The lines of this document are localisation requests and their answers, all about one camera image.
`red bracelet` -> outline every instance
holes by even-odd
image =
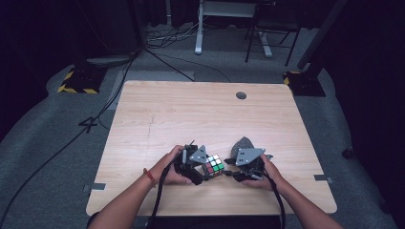
[[[149,172],[146,168],[143,168],[143,173],[146,174],[152,180],[153,187],[156,188],[155,180],[154,180],[151,172]]]

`hand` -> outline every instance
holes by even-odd
[[[265,163],[265,169],[268,172],[268,176],[274,180],[274,182],[277,184],[277,187],[283,185],[286,182],[286,180],[281,176],[277,167],[271,161],[268,160],[265,154],[260,155],[260,158]],[[268,191],[273,191],[271,184],[266,177],[264,177],[264,179],[262,180],[244,180],[242,181],[242,184],[254,188],[262,188]]]
[[[158,184],[160,182],[160,176],[161,172],[163,172],[163,169],[172,161],[172,159],[178,155],[182,150],[184,149],[183,146],[177,145],[175,146],[172,151],[169,154],[166,154],[163,156],[158,163],[155,164],[154,167],[150,170],[154,180],[155,184]],[[175,171],[175,168],[173,164],[170,166],[169,173],[167,174],[166,178],[164,179],[164,184],[168,183],[186,183],[186,184],[191,184],[191,179],[187,177],[183,177],[180,174],[177,174]]]

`desk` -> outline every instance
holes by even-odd
[[[230,17],[253,17],[256,3],[237,2],[211,2],[200,0],[199,28],[197,31],[195,54],[203,53],[203,17],[206,16],[230,16]],[[269,43],[265,32],[258,32],[266,57],[272,57]]]
[[[92,191],[87,214],[100,211],[174,145],[195,140],[224,160],[243,136],[272,154],[286,180],[305,196],[327,213],[336,211],[328,183],[314,179],[323,171],[286,85],[128,81],[96,175],[105,190]],[[147,195],[140,216],[152,214],[157,191]],[[164,185],[158,210],[159,216],[276,214],[273,193],[226,176],[199,186]]]

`person's right arm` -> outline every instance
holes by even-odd
[[[289,184],[265,155],[261,155],[261,159],[265,163],[268,175],[277,184],[280,195],[288,202],[303,228],[343,228],[337,221]],[[244,180],[243,184],[272,191],[271,184],[267,179]]]

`chair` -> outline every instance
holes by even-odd
[[[298,35],[300,33],[301,27],[298,22],[298,13],[296,8],[287,0],[273,0],[273,1],[259,1],[256,5],[255,12],[253,15],[252,25],[248,28],[245,35],[245,39],[250,34],[249,47],[247,49],[245,62],[249,58],[250,48],[252,45],[253,35],[256,31],[271,32],[271,33],[281,33],[284,34],[284,38],[281,40],[278,46],[280,48],[290,48],[286,66],[288,65],[289,59],[291,58],[292,51],[294,50],[295,43],[297,41]],[[295,32],[294,41],[292,45],[281,46],[286,40],[287,36]]]

